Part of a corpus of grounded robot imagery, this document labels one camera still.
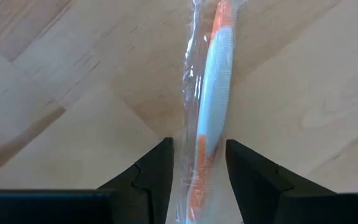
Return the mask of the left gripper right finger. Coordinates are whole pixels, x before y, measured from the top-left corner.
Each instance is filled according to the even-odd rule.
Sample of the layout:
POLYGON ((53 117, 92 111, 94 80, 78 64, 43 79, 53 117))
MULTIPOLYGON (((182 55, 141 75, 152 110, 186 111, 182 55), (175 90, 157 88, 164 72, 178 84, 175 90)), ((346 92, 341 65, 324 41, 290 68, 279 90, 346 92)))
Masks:
POLYGON ((358 193, 329 190, 233 139, 225 158, 244 223, 358 224, 358 193))

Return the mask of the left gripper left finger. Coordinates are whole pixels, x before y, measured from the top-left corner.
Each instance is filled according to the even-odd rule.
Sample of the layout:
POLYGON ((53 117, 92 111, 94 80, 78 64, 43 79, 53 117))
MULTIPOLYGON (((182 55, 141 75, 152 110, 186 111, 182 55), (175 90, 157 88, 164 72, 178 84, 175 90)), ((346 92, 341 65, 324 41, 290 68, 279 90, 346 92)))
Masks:
POLYGON ((0 223, 165 223, 173 158, 164 138, 97 189, 0 190, 0 223))

